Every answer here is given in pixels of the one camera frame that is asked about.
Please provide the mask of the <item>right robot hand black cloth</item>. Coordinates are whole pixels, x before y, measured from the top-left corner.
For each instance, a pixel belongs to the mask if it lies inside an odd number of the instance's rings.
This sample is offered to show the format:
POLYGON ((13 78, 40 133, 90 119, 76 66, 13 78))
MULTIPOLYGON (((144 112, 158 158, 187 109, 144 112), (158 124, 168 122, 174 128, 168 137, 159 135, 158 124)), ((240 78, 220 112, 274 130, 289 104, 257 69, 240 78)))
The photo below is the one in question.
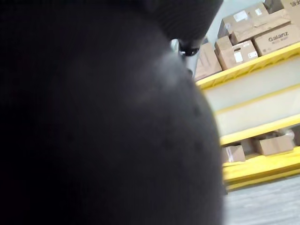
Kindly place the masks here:
POLYGON ((142 0, 169 40, 178 41, 178 54, 195 77, 203 39, 218 13, 222 0, 142 0))

